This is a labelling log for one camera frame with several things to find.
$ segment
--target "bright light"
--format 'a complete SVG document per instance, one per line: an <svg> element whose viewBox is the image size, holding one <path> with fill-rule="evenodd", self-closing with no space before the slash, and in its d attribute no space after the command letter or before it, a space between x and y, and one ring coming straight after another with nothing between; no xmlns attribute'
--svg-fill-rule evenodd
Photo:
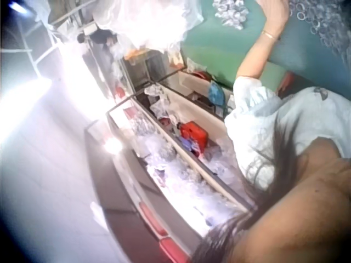
<svg viewBox="0 0 351 263"><path fill-rule="evenodd" d="M40 78L11 89L4 95L0 103L0 143L26 117L50 86L50 79Z"/></svg>
<svg viewBox="0 0 351 263"><path fill-rule="evenodd" d="M73 42L60 45L59 49L64 61L64 80L69 97L77 109L93 121L101 119L115 103L103 96L82 58L81 46Z"/></svg>
<svg viewBox="0 0 351 263"><path fill-rule="evenodd" d="M122 151L123 144L117 138L109 138L106 141L104 147L107 150L107 152L112 153L113 155L116 155Z"/></svg>
<svg viewBox="0 0 351 263"><path fill-rule="evenodd" d="M22 6L20 6L16 2L11 2L9 4L9 7L11 7L13 10L15 10L18 13L21 13L21 14L27 14L28 13L28 11L25 8L23 8Z"/></svg>

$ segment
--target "white shirt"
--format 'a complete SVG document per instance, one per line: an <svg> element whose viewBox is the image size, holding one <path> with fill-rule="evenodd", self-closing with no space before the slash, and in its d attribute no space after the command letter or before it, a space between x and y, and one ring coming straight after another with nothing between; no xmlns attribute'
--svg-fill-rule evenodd
<svg viewBox="0 0 351 263"><path fill-rule="evenodd" d="M242 173L253 181L257 168L267 160L256 150L273 157L274 121L288 130L298 119L294 135L300 155L318 137L333 140L343 158L351 158L351 102L319 87L306 88L281 100L258 79L239 77L233 86L236 108L225 118L237 162ZM256 183L267 188L273 166L259 171Z"/></svg>

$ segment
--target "blue object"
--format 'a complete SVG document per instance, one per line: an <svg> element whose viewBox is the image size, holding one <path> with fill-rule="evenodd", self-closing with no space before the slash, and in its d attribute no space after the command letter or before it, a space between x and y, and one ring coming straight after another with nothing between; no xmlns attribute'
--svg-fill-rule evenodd
<svg viewBox="0 0 351 263"><path fill-rule="evenodd" d="M210 102L217 106L224 106L225 103L225 97L224 97L224 92L223 89L220 85L218 85L216 82L211 81L211 86L210 89L208 90L208 99Z"/></svg>
<svg viewBox="0 0 351 263"><path fill-rule="evenodd" d="M192 146L192 142L190 140L187 140L181 136L178 137L180 142L183 144L183 146L185 147L185 149L187 149L189 152L191 152L191 146Z"/></svg>

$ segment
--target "dark hair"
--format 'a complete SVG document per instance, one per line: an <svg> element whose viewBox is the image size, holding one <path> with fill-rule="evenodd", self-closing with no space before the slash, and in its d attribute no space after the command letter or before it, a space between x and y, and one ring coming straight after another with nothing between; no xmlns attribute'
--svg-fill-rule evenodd
<svg viewBox="0 0 351 263"><path fill-rule="evenodd" d="M264 155L262 151L257 151L268 161L258 168L253 182L248 181L242 175L242 183L247 194L253 199L254 207L210 230L192 255L191 263L227 262L234 246L240 240L242 231L250 229L258 219L293 188L297 180L297 155L293 140L297 122L290 130L287 130L286 127L282 127L278 123L276 118L272 141L273 156L269 157ZM260 169L266 165L274 167L274 177L268 188L262 190L257 187L256 179Z"/></svg>
<svg viewBox="0 0 351 263"><path fill-rule="evenodd" d="M77 41L78 41L79 44L84 43L85 40L86 40L86 35L84 35L83 33L80 33L80 34L77 36Z"/></svg>

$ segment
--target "woman's hand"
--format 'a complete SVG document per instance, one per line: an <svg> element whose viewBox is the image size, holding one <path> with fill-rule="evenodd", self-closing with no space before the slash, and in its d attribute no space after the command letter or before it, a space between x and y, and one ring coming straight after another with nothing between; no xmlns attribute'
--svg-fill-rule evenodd
<svg viewBox="0 0 351 263"><path fill-rule="evenodd" d="M289 19L288 0L256 0L267 19L264 30L279 38Z"/></svg>

